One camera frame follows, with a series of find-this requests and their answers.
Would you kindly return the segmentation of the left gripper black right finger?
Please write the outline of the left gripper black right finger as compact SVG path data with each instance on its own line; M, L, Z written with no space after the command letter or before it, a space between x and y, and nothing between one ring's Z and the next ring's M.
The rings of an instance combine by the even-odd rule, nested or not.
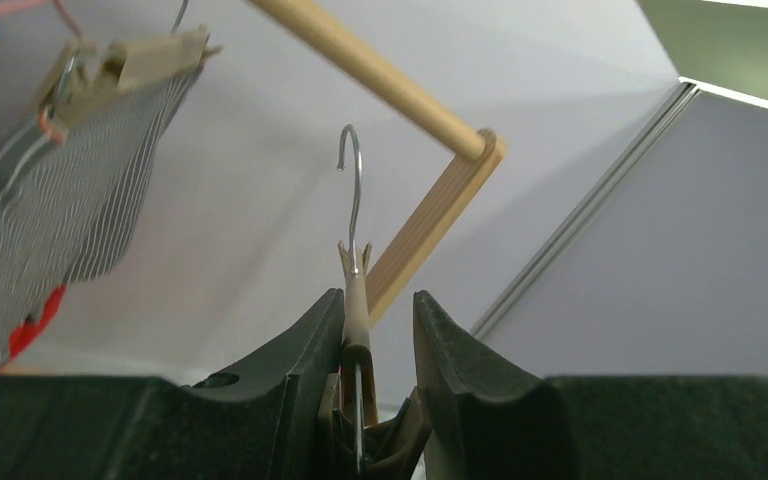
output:
M413 296L430 479L768 479L768 377L539 377Z

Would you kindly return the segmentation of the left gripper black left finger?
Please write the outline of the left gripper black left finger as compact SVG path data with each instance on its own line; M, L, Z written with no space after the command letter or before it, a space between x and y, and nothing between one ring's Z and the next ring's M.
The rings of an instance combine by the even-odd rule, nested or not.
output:
M0 479L307 479L344 295L192 386L0 375Z

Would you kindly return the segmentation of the grey striped underwear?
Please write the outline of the grey striped underwear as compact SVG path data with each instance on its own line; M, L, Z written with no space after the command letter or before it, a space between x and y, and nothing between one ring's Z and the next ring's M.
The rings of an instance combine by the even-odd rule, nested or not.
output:
M65 134L38 114L0 135L0 368L11 334L38 319L57 288L121 260L159 140L199 78L143 87Z

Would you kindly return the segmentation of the wooden clip hanger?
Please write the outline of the wooden clip hanger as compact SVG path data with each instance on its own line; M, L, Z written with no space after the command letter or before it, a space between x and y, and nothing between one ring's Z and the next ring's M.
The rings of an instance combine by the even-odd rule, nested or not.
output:
M115 40L90 76L86 63L97 54L96 44L81 34L64 46L30 104L40 129L56 142L101 110L145 87L192 73L218 54L208 45L210 31L201 25L180 29L189 3L180 3L168 34L139 40Z

